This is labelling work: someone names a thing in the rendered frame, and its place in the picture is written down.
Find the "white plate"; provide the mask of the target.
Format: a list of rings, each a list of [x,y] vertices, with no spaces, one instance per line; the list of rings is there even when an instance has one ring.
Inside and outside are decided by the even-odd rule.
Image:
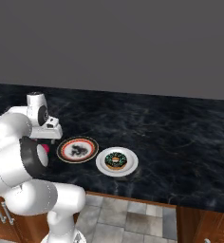
[[[113,152],[119,152],[125,154],[127,158],[126,165],[120,170],[112,170],[105,165],[105,157]],[[101,153],[96,157],[96,166],[100,172],[103,174],[113,177],[125,177],[132,174],[139,165],[139,159],[137,155],[130,149],[124,147],[109,147],[101,151]]]

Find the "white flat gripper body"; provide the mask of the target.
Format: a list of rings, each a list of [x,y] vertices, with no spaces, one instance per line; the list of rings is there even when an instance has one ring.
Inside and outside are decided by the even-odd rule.
[[[53,128],[33,127],[30,137],[32,139],[59,140],[63,136],[62,126],[58,124]]]

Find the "red rimmed patterned plate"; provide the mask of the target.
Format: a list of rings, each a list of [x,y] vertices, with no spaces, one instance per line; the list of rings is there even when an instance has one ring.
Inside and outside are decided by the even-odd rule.
[[[99,144],[90,137],[77,136],[64,140],[57,147],[57,156],[67,163],[84,163],[93,159]]]

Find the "chocolate sprinkled donut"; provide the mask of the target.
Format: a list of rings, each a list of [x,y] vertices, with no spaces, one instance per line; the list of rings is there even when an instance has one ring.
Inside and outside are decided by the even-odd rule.
[[[113,152],[105,157],[104,162],[108,168],[112,170],[120,170],[126,165],[127,158],[123,153]]]

